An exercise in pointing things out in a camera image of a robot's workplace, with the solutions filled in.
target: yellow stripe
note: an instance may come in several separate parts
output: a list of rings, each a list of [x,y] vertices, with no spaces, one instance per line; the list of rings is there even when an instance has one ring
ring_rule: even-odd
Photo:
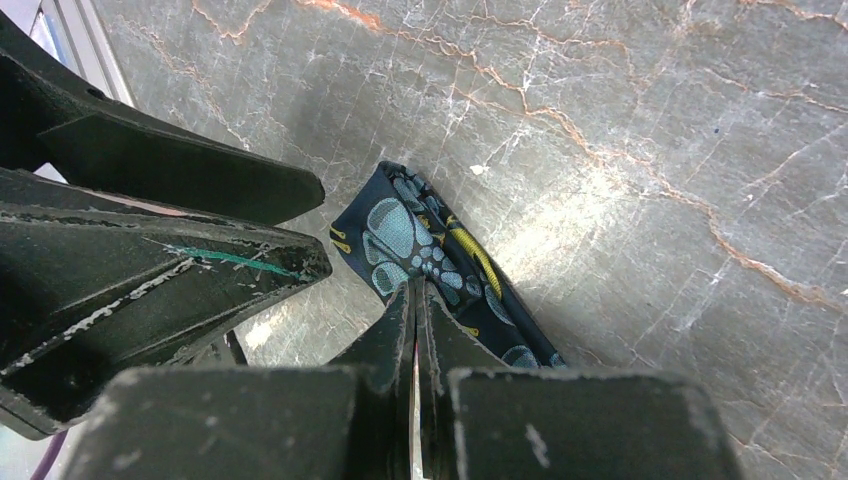
[[[335,233],[335,234],[336,234],[339,238],[341,238],[342,240],[344,240],[344,239],[346,239],[346,238],[347,238],[347,234],[346,234],[346,233],[344,233],[344,232],[342,232],[342,231],[339,231],[339,230],[336,230],[335,228],[333,228],[333,226],[332,226],[332,225],[330,225],[330,231],[331,231],[331,232],[333,232],[333,233]]]
[[[332,238],[330,239],[330,241],[335,243],[336,246],[339,247],[339,250],[341,250],[345,253],[350,253],[350,245],[344,244],[344,243],[342,243],[338,240],[333,240]]]
[[[451,234],[472,258],[476,258],[477,261],[480,262],[480,266],[483,267],[483,271],[486,272],[486,278],[492,285],[492,289],[495,290],[495,295],[498,296],[498,299],[503,297],[501,282],[498,280],[498,276],[495,274],[495,269],[492,267],[492,262],[489,260],[489,256],[486,255],[486,251],[483,250],[483,247],[481,247],[480,244],[477,243],[477,240],[474,240],[474,237],[472,237],[471,234],[464,228],[453,228],[451,229]]]

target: purple cable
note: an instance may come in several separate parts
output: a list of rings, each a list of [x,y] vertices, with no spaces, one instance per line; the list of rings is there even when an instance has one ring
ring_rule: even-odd
[[[67,430],[53,436],[50,440],[50,445],[47,445],[47,450],[44,451],[44,456],[41,457],[41,461],[38,462],[38,467],[35,469],[32,476],[29,477],[30,480],[44,480],[47,478],[47,474],[50,473],[50,469],[53,468],[53,463],[56,462],[56,457],[59,456],[59,452],[62,450],[62,444],[65,443],[65,437],[67,436]]]

